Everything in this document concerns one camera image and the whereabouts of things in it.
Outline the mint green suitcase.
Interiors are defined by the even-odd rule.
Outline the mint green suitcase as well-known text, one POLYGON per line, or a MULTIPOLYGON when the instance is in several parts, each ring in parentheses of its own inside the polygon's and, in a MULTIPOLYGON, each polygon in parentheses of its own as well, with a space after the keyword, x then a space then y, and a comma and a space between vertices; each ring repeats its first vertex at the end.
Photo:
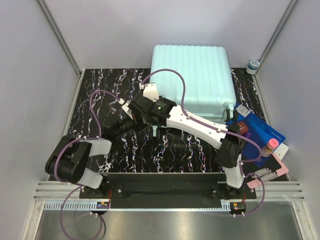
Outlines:
POLYGON ((158 94, 213 122, 235 117, 236 94, 222 46, 156 45, 150 82, 158 94))

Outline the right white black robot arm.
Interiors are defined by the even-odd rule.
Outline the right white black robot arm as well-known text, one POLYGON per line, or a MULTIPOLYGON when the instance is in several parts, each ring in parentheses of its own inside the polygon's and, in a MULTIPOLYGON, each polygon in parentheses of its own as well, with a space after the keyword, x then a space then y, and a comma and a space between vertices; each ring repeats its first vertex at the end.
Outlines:
POLYGON ((130 113, 140 116, 147 124, 158 127, 179 129, 204 140, 217 152, 214 161, 225 173, 226 187, 220 190, 225 199, 239 198, 245 192, 245 177, 242 173, 242 140, 236 124, 227 126, 207 121, 183 111, 175 102, 160 96, 155 101, 142 94, 128 103, 130 113))

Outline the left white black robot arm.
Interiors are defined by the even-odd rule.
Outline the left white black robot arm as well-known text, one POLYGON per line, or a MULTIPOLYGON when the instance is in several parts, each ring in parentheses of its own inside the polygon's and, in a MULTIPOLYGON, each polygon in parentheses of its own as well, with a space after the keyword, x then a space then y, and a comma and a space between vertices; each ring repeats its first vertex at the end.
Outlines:
POLYGON ((95 197, 103 198, 111 192, 107 178, 87 168, 89 158, 109 154, 117 137, 131 130, 140 132, 146 127, 141 116, 126 116, 113 124, 103 125, 101 137, 75 139, 65 135, 47 160, 45 172, 58 181, 81 185, 95 197))

